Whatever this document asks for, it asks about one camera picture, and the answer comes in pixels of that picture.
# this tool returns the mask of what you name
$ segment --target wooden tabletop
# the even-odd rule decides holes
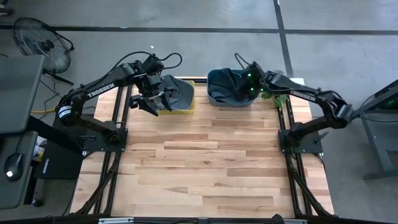
[[[111,120],[116,92],[99,96],[96,119]],[[312,118],[306,101],[291,100],[296,121]],[[279,120],[271,100],[257,99],[248,108],[218,108],[209,104],[206,85],[197,84],[192,115],[155,117],[134,109],[127,120],[129,137],[112,216],[294,216],[285,158],[277,142]],[[84,160],[71,212],[97,187],[103,157],[103,152],[95,152]],[[303,164],[308,187],[333,213],[319,158],[304,154]],[[108,188],[105,192],[102,208]],[[298,194],[304,211],[300,190]]]

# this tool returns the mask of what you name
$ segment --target fan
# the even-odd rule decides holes
[[[70,52],[75,49],[70,40],[52,30],[46,23],[34,18],[17,19],[13,31],[15,43],[22,54],[45,56],[43,73],[73,85],[71,81],[56,75],[63,73],[70,66]],[[70,43],[69,49],[63,40]]]

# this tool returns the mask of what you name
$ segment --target green plant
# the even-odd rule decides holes
[[[269,99],[274,96],[274,105],[276,108],[281,108],[282,105],[286,102],[287,96],[286,95],[280,95],[280,94],[272,94],[268,92],[261,93],[261,98],[263,99]]]

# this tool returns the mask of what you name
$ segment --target gray floor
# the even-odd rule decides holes
[[[398,2],[393,0],[279,0],[279,3],[286,29],[398,29]],[[24,16],[68,26],[277,28],[271,0],[13,0],[11,4],[15,5],[17,14],[12,18],[0,17],[0,23]],[[278,34],[62,32],[62,35],[76,47],[72,65],[62,75],[77,84],[99,78],[118,58],[135,50],[148,50],[160,57],[180,52],[182,66],[170,70],[172,75],[199,76],[216,68],[238,68],[235,52],[248,61],[257,61],[263,69],[285,70]],[[308,86],[336,90],[354,108],[398,78],[396,35],[288,35],[287,44],[294,77],[304,78]],[[0,30],[0,53],[21,55],[10,31]],[[48,78],[42,80],[52,85]],[[69,86],[57,83],[57,90],[66,93]],[[42,110],[44,100],[50,96],[52,93],[40,86],[35,110]],[[95,103],[93,100],[85,106]],[[312,105],[312,113],[322,115],[316,105]],[[52,120],[53,115],[44,119],[47,123]],[[346,218],[398,223],[398,178],[362,180],[364,174],[376,172],[378,167],[361,122],[356,120],[345,129],[329,131],[322,144],[335,213]],[[52,200],[43,209],[23,208],[23,216],[61,214],[68,203],[68,194],[53,193],[64,186],[72,189],[73,183],[49,182],[45,198]],[[16,218],[16,212],[3,211],[0,217]]]

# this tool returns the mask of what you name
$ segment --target computer mouse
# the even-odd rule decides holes
[[[4,163],[4,173],[8,181],[17,181],[22,177],[24,173],[23,158],[24,155],[19,152],[15,152],[7,157]]]

